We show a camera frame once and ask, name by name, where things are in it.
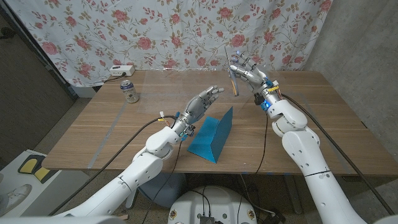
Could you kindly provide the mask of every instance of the electrical outlet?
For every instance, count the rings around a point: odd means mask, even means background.
[[[126,76],[132,76],[135,69],[132,65],[113,65],[109,71],[112,76],[122,76],[123,72],[126,72]]]

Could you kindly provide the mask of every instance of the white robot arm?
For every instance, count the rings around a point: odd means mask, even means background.
[[[121,174],[87,201],[57,217],[110,215],[125,199],[131,203],[136,189],[161,172],[163,160],[172,154],[172,145],[178,143],[184,135],[193,134],[193,123],[203,117],[205,111],[218,98],[218,93],[223,91],[222,88],[211,86],[192,98],[174,125],[149,137],[146,146],[134,156],[132,163]]]
[[[302,171],[322,222],[327,224],[365,224],[354,211],[319,148],[320,140],[307,126],[305,115],[278,94],[278,83],[270,82],[250,58],[243,54],[230,69],[247,83],[254,93],[255,103],[261,105],[271,119],[274,132],[282,137],[282,145]]]

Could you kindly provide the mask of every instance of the wire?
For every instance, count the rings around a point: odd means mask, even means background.
[[[205,214],[205,199],[203,199],[205,197],[205,189],[206,189],[207,185],[205,185],[205,187],[203,188],[203,192],[201,195],[201,199],[203,201],[203,215]],[[209,217],[211,217],[211,212],[210,212],[210,204],[209,204]]]
[[[202,198],[204,197],[204,198],[207,200],[207,204],[209,205],[209,217],[210,217],[210,214],[211,214],[211,213],[210,213],[210,210],[211,210],[211,209],[210,209],[210,202],[209,202],[209,200],[207,199],[206,195],[204,195],[204,194],[202,194],[202,193],[200,193],[200,192],[197,192],[196,190],[190,190],[190,191],[202,195]],[[205,204],[205,203],[203,203],[203,216],[205,216],[205,207],[204,207],[204,204]]]
[[[123,78],[123,77],[125,77],[125,76],[126,76],[126,72],[123,72],[121,76],[116,77],[116,78],[112,78],[112,79],[110,79],[110,80],[105,80],[103,83],[110,82],[110,81],[114,81],[114,80],[118,80],[118,79],[121,79],[121,78]]]
[[[173,119],[177,119],[175,116],[164,116],[165,118],[173,118]],[[69,196],[66,200],[64,200],[57,208],[55,208],[50,214],[49,216],[54,215],[58,210],[60,210],[64,205],[66,205],[74,196],[76,196],[81,190],[83,190],[91,181],[93,181],[100,173],[102,173],[102,171],[105,170],[105,168],[107,168],[107,166],[110,165],[110,163],[123,151],[123,149],[128,146],[130,144],[130,142],[144,129],[146,128],[148,125],[156,122],[159,118],[153,119],[152,121],[149,121],[148,123],[146,123],[145,125],[143,125],[142,128],[140,128],[125,144],[124,146],[122,146],[122,148],[119,149],[119,151],[117,153],[115,153],[115,155],[94,175],[92,176],[90,179],[88,179],[79,189],[77,189],[77,191],[75,191],[75,193],[73,193],[71,196]]]
[[[323,127],[321,126],[321,124],[304,108],[302,107],[299,103],[297,103],[295,100],[293,100],[291,97],[282,94],[282,96],[288,100],[290,100],[292,103],[294,103],[295,105],[297,105],[309,118],[311,118],[311,120],[316,124],[316,126],[318,126],[318,128],[321,130],[321,132],[326,136],[326,138],[329,139],[329,141],[336,147],[337,151],[340,152],[340,154],[344,157],[344,159],[346,159],[346,161],[350,164],[350,166],[355,170],[355,172],[360,176],[360,178],[362,178],[362,180],[365,182],[365,184],[369,187],[369,189],[371,189],[371,191],[373,192],[373,194],[377,197],[377,199],[380,201],[380,203],[382,204],[382,206],[387,210],[387,212],[390,215],[395,215],[395,213],[392,211],[392,209],[390,208],[390,206],[388,206],[388,204],[386,203],[386,201],[384,201],[384,199],[381,197],[381,195],[379,194],[379,192],[377,192],[377,190],[372,186],[372,184],[365,178],[365,176],[363,175],[363,173],[358,169],[358,167],[356,167],[356,165],[354,164],[354,162],[345,154],[345,152],[339,147],[339,145],[337,145],[337,143],[333,140],[333,138],[330,137],[330,135],[323,129]]]
[[[243,198],[243,195],[241,195],[241,201],[239,202],[239,207],[238,207],[238,217],[236,217],[236,223],[239,223],[239,210],[241,209],[242,198]]]
[[[259,165],[259,167],[257,168],[257,171],[256,171],[255,174],[257,174],[257,173],[259,172],[260,167],[261,167],[261,165],[262,165],[262,162],[263,162],[263,160],[264,160],[264,156],[266,155],[266,143],[267,143],[267,131],[268,131],[268,115],[267,115],[267,114],[266,114],[266,118],[267,118],[267,121],[266,121],[266,133],[265,133],[265,135],[264,135],[264,151],[262,152],[262,159],[261,159],[260,165]]]
[[[182,141],[180,142],[180,146],[178,147],[177,158],[176,158],[176,160],[175,160],[175,164],[174,164],[173,170],[172,170],[172,172],[170,173],[169,177],[167,178],[166,182],[164,182],[164,184],[163,184],[163,185],[160,187],[160,189],[156,192],[154,199],[150,201],[149,208],[148,208],[148,210],[147,210],[147,213],[145,214],[145,217],[144,217],[144,220],[142,221],[142,224],[144,224],[145,219],[147,218],[148,213],[149,213],[149,211],[150,211],[150,208],[151,208],[152,204],[154,203],[154,200],[156,199],[156,196],[159,194],[160,190],[162,190],[162,188],[167,184],[167,182],[169,181],[170,177],[172,176],[172,174],[173,174],[173,172],[174,172],[174,170],[175,170],[175,167],[177,166],[178,156],[180,155],[181,144],[182,144]]]
[[[241,176],[241,178],[242,178],[244,188],[246,189],[246,195],[248,196],[248,200],[249,200],[250,204],[251,204],[253,207],[256,207],[256,208],[262,210],[263,212],[271,213],[272,216],[276,215],[275,212],[272,212],[272,211],[270,211],[270,210],[266,210],[266,209],[263,209],[263,208],[261,208],[261,207],[258,207],[257,205],[255,205],[255,204],[251,201],[250,196],[249,196],[249,192],[248,192],[248,187],[246,186],[246,183],[245,183],[245,181],[244,181],[244,179],[243,179],[242,174],[240,174],[240,176]]]
[[[203,216],[205,216],[205,199],[204,199],[204,197],[205,197],[205,188],[206,188],[206,186],[203,187],[203,191],[201,193],[201,200],[203,202]]]

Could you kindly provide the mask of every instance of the yellow object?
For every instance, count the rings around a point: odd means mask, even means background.
[[[234,95],[236,96],[236,87],[235,87],[234,80],[231,79],[231,83],[232,83],[232,90],[234,91]]]
[[[25,174],[31,174],[33,173],[33,169],[37,164],[37,159],[29,159],[25,164],[21,167],[19,172],[25,173]]]
[[[50,171],[44,167],[41,167],[38,171],[35,172],[35,176],[38,178],[39,181],[49,173]]]
[[[267,91],[274,91],[274,90],[277,90],[277,89],[279,89],[279,86],[275,86],[273,88],[269,88]]]

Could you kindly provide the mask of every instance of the soda can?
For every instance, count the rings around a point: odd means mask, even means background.
[[[128,103],[135,103],[138,101],[139,96],[134,88],[134,85],[129,80],[124,80],[120,83],[120,89],[124,93]]]

